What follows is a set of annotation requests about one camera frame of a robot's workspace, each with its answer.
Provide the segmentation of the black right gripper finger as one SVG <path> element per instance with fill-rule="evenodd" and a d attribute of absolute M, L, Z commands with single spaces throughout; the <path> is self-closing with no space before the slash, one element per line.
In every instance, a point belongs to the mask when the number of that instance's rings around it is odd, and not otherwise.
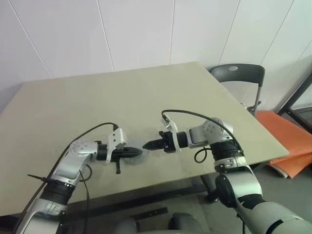
<path fill-rule="evenodd" d="M 151 140 L 144 144 L 144 147 L 162 147 L 163 139 Z"/>
<path fill-rule="evenodd" d="M 164 148 L 163 145 L 152 145 L 152 144 L 144 144 L 143 149 L 149 150 L 149 151 L 155 151 L 155 150 L 162 150 Z"/>

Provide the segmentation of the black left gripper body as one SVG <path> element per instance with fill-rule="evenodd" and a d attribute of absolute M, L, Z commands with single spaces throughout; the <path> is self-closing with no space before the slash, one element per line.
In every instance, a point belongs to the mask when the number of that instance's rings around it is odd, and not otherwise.
<path fill-rule="evenodd" d="M 111 156 L 111 162 L 116 164 L 116 174 L 119 175 L 121 173 L 120 169 L 120 159 L 124 157 L 126 152 L 123 149 L 114 150 Z"/>

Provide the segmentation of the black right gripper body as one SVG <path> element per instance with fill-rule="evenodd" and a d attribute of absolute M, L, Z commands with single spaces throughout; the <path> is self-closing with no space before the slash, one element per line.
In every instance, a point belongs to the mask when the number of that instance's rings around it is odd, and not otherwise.
<path fill-rule="evenodd" d="M 176 148 L 173 140 L 173 134 L 170 131 L 164 132 L 160 131 L 159 135 L 161 136 L 161 149 L 166 153 L 175 153 Z"/>

